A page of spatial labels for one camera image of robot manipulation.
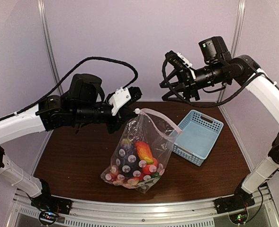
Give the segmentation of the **orange red pepper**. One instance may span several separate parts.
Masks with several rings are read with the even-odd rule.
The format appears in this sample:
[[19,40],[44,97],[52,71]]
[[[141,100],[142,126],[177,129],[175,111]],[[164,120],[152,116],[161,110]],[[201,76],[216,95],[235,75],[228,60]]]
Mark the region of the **orange red pepper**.
[[135,149],[140,160],[144,160],[147,164],[153,163],[153,155],[150,146],[147,143],[143,141],[137,141],[135,143]]

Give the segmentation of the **dark purple eggplant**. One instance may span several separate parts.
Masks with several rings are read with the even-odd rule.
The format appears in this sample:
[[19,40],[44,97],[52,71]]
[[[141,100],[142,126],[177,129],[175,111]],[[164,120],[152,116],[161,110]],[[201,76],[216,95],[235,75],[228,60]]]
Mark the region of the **dark purple eggplant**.
[[115,151],[114,163],[125,178],[134,177],[133,172],[139,171],[139,157],[135,144],[127,138],[120,141]]

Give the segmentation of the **clear zip top bag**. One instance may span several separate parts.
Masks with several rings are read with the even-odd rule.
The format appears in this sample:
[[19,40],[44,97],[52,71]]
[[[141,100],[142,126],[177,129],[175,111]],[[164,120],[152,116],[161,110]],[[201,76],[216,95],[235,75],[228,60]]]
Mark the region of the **clear zip top bag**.
[[100,177],[108,184],[146,193],[164,174],[182,130],[156,110],[137,108],[135,114]]

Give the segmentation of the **red peach bunch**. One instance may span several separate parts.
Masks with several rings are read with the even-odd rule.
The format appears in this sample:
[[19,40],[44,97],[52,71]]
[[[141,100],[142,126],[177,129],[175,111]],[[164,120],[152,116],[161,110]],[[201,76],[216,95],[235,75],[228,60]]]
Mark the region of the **red peach bunch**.
[[133,189],[143,180],[144,174],[140,171],[135,171],[135,175],[125,176],[120,171],[118,166],[111,166],[105,171],[104,180],[115,186],[123,186],[128,189]]

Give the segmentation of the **red tomato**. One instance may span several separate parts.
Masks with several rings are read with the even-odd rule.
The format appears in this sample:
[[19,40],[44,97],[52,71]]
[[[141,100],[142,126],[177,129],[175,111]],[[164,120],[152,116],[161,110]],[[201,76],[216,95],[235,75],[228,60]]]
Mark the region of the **red tomato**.
[[158,169],[158,160],[156,158],[153,158],[152,164],[147,164],[145,167],[142,168],[142,173],[145,175],[152,175],[156,173]]

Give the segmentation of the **green bell pepper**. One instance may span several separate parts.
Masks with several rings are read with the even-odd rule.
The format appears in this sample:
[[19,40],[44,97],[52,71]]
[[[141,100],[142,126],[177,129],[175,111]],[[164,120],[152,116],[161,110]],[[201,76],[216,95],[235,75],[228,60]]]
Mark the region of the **green bell pepper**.
[[153,173],[151,175],[151,178],[159,178],[159,177],[160,177],[159,173]]

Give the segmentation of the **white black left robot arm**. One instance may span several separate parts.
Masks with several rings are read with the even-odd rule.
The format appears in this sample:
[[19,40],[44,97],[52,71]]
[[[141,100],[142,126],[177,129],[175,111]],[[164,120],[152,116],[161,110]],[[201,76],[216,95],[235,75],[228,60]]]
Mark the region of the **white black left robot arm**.
[[105,96],[101,84],[102,79],[95,75],[75,74],[69,90],[63,95],[47,96],[27,110],[0,118],[0,176],[27,193],[45,210],[56,205],[48,183],[14,164],[1,145],[28,134],[64,126],[80,130],[91,123],[104,123],[108,132],[114,133],[135,116],[129,105],[142,93],[138,87],[122,87]]

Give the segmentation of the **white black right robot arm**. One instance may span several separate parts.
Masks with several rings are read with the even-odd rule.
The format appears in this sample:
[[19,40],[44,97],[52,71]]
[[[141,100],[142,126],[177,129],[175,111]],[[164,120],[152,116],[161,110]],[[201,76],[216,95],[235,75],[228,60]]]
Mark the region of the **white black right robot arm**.
[[[279,125],[279,87],[261,69],[260,65],[248,55],[233,58],[221,36],[213,36],[199,42],[204,57],[205,67],[192,68],[191,63],[179,52],[169,51],[165,54],[162,65],[163,81],[161,88],[169,92],[162,96],[164,101],[187,103],[194,98],[199,100],[199,90],[214,85],[231,85],[236,81],[240,88],[227,99],[206,105],[207,108],[224,105],[238,96],[244,89],[253,94],[269,111]],[[259,189],[279,171],[279,133],[272,143],[268,155],[248,174],[235,190],[233,196],[223,200],[233,208],[240,209]]]

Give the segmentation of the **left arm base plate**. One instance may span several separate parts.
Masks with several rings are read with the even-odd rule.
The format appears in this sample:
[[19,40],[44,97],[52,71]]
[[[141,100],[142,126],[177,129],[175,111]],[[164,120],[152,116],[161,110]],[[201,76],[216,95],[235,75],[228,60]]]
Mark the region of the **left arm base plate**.
[[36,207],[39,211],[51,211],[55,214],[69,215],[72,208],[72,201],[55,196],[43,196],[32,198],[31,205]]

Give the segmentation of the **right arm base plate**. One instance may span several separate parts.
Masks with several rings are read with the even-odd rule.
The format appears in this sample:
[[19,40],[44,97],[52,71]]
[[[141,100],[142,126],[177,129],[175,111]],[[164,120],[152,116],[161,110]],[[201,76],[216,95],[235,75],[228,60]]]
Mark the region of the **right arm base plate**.
[[232,212],[245,209],[255,204],[252,196],[232,195],[228,197],[220,197],[214,201],[217,214]]

